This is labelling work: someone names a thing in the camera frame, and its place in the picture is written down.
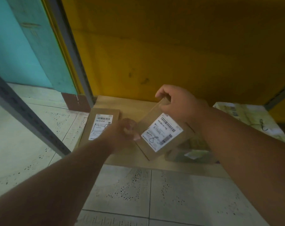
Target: person's left hand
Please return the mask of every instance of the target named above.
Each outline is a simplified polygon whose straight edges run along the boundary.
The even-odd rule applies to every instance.
[[[139,134],[133,130],[135,125],[136,122],[128,118],[118,120],[108,126],[98,139],[106,141],[113,151],[121,150],[125,148],[131,140],[140,139]]]

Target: floor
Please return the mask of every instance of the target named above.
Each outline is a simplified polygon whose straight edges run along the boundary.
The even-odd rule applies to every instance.
[[[67,109],[52,89],[11,84],[69,148],[87,113]],[[0,107],[0,195],[60,160]],[[76,225],[268,225],[229,179],[104,165]]]

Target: person's right arm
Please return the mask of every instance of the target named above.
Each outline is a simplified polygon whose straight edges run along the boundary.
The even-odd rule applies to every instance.
[[[200,132],[223,168],[271,225],[285,225],[285,143],[209,107],[187,90],[163,85],[164,113]]]

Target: forearm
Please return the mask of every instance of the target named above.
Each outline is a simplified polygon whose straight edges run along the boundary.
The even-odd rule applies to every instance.
[[[0,197],[0,225],[73,225],[112,149],[94,140]]]
[[[285,225],[285,143],[215,108],[202,117],[200,131],[234,182],[271,225]]]

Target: hand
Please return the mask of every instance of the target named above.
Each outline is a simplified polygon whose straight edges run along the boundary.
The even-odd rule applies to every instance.
[[[195,98],[189,91],[178,86],[163,85],[155,97],[163,98],[166,95],[170,95],[171,103],[161,106],[161,110],[175,120],[187,122],[189,125],[195,126],[204,110],[209,108],[206,101]]]
[[[140,136],[133,130],[136,122],[125,118],[118,120],[114,124],[108,126],[98,139],[109,144],[112,151],[118,151],[126,147],[131,140],[138,140]]]

